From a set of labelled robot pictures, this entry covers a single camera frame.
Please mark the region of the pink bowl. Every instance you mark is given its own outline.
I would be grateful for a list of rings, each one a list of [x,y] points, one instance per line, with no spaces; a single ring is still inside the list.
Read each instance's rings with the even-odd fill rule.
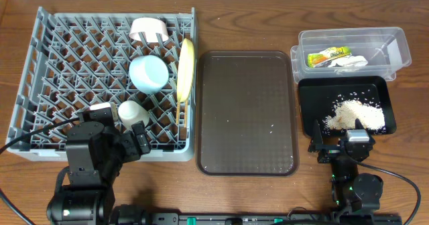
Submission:
[[[140,17],[135,19],[131,24],[129,37],[133,40],[141,41],[140,33],[149,43],[158,42],[158,34],[160,34],[163,42],[169,39],[166,23],[156,18]]]

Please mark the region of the yellow round plate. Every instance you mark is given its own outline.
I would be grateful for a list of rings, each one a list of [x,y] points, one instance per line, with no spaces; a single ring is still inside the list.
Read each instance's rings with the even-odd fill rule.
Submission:
[[[177,77],[177,99],[178,102],[185,102],[190,96],[194,78],[195,53],[193,43],[184,38],[180,50],[178,77]]]

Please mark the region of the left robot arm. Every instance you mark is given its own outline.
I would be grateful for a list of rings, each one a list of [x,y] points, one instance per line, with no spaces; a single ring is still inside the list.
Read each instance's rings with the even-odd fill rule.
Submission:
[[[136,205],[115,205],[113,183],[124,163],[150,153],[148,112],[135,101],[95,104],[67,134],[68,166],[47,207],[52,224],[151,224]]]

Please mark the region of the rice and peanut scraps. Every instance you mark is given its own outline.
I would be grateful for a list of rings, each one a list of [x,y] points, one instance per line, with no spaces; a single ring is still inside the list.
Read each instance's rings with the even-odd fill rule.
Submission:
[[[322,120],[326,130],[345,131],[355,128],[358,119],[364,129],[370,131],[382,131],[386,128],[385,115],[381,103],[375,97],[365,98],[364,92],[350,92],[338,94],[332,102],[330,110],[332,115],[327,115]]]

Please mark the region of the translucent white cup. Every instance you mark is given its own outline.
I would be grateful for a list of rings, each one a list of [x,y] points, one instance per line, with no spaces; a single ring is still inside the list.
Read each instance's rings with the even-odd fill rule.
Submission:
[[[131,126],[139,121],[143,121],[145,126],[149,123],[149,113],[132,100],[127,100],[119,105],[118,115],[123,126],[128,130],[131,130]]]

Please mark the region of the white wrapper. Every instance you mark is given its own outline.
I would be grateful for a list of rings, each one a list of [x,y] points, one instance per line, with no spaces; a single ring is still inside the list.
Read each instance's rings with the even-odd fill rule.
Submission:
[[[334,59],[328,67],[361,67],[366,66],[367,64],[368,61],[363,56],[345,56]]]

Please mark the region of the light blue bowl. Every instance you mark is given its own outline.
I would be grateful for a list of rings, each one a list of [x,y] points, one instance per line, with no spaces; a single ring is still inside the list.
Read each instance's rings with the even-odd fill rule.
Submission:
[[[138,91],[155,94],[168,83],[169,72],[161,58],[147,55],[136,57],[131,61],[129,77]]]

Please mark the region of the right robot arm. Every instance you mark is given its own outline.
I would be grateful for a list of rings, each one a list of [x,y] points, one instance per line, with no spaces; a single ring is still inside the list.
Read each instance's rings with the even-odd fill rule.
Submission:
[[[355,219],[372,223],[374,211],[380,209],[383,180],[358,171],[358,163],[368,158],[374,144],[358,119],[355,128],[346,131],[335,145],[324,143],[319,122],[314,121],[308,151],[318,154],[317,162],[331,166],[332,199],[338,206],[332,212],[335,222]]]

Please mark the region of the orange green snack wrapper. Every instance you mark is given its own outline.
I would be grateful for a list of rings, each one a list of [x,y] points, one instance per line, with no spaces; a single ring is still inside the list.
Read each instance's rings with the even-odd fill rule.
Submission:
[[[329,61],[351,55],[349,47],[330,47],[321,52],[308,54],[307,65],[310,68],[319,67]]]

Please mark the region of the wooden chopstick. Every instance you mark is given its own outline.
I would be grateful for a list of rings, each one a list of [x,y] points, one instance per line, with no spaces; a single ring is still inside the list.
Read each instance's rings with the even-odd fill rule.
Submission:
[[[176,104],[176,124],[177,126],[180,123],[180,101],[177,102]]]
[[[188,101],[184,103],[184,127],[188,127]]]

